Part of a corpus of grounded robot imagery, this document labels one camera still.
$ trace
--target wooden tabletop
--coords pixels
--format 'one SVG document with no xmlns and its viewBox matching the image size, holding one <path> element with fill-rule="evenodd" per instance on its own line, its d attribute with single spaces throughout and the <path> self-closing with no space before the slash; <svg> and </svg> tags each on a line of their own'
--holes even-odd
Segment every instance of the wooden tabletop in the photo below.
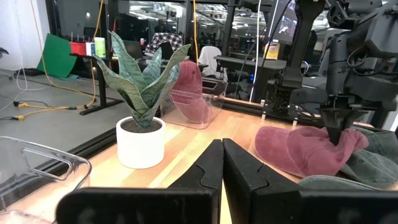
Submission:
<svg viewBox="0 0 398 224">
<path fill-rule="evenodd" d="M 117 145 L 113 145 L 90 159 L 93 166 L 90 187 L 166 188 L 195 162 L 214 139 L 230 138 L 256 156 L 254 138 L 257 130 L 262 126 L 295 129 L 288 123 L 269 119 L 262 120 L 257 116 L 226 110 L 221 110 L 206 129 L 193 129 L 167 123 L 165 156 L 160 164 L 149 169 L 124 167 L 118 161 Z M 299 181 L 298 177 L 274 169 L 290 180 Z M 64 192 L 57 192 L 54 187 L 51 189 L 43 187 L 19 200 L 12 208 L 28 212 L 34 211 L 35 214 L 39 213 L 40 216 L 53 220 L 53 211 L 57 202 L 55 198 L 58 198 L 54 197 L 54 194 L 64 194 Z M 221 203 L 221 223 L 231 223 L 224 189 Z"/>
</svg>

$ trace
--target potted plant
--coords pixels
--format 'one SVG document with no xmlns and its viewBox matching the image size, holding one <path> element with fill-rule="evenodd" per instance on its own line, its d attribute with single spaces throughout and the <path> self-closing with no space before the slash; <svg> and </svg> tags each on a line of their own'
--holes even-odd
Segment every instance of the potted plant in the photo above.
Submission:
<svg viewBox="0 0 398 224">
<path fill-rule="evenodd" d="M 164 157 L 165 123 L 155 118 L 163 97 L 171 90 L 180 73 L 180 62 L 190 45 L 177 49 L 161 72 L 162 50 L 159 48 L 142 71 L 127 53 L 121 38 L 111 32 L 112 46 L 119 59 L 119 74 L 98 60 L 104 79 L 128 105 L 131 116 L 116 124 L 118 157 L 126 167 L 144 169 L 160 163 Z"/>
</svg>

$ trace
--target white pot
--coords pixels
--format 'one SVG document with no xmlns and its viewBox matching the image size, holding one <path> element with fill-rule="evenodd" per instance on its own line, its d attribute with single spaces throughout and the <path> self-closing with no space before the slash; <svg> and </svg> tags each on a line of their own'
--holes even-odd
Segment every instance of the white pot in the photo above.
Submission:
<svg viewBox="0 0 398 224">
<path fill-rule="evenodd" d="M 145 169 L 156 166 L 164 157 L 164 134 L 166 124 L 159 118 L 154 121 L 162 127 L 151 133 L 131 133 L 124 130 L 121 124 L 132 117 L 121 119 L 116 124 L 116 138 L 118 140 L 118 157 L 122 165 Z"/>
</svg>

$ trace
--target desk leg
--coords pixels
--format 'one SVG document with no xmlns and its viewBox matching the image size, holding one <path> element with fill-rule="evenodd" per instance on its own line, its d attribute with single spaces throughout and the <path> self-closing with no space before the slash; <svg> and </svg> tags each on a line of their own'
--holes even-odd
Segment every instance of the desk leg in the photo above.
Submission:
<svg viewBox="0 0 398 224">
<path fill-rule="evenodd" d="M 114 101 L 112 101 L 110 103 L 106 102 L 106 83 L 105 83 L 105 79 L 104 79 L 104 74 L 103 74 L 102 69 L 100 68 L 100 66 L 98 66 L 97 62 L 94 63 L 94 66 L 95 66 L 95 69 L 96 69 L 97 74 L 98 74 L 99 106 L 95 106 L 93 108 L 84 110 L 84 111 L 80 112 L 80 115 L 90 114 L 92 112 L 105 109 L 105 108 L 107 108 L 109 106 L 114 106 L 116 104 L 123 103 L 123 100 L 114 100 Z"/>
</svg>

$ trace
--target soil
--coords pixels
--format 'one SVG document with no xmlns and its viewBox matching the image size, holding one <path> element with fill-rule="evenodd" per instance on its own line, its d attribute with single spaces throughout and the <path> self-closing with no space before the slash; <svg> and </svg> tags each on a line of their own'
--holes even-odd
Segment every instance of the soil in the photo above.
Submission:
<svg viewBox="0 0 398 224">
<path fill-rule="evenodd" d="M 159 130 L 162 127 L 162 124 L 157 121 L 152 121 L 148 128 L 139 128 L 134 121 L 126 121 L 121 124 L 121 127 L 123 130 L 131 133 L 151 133 Z"/>
</svg>

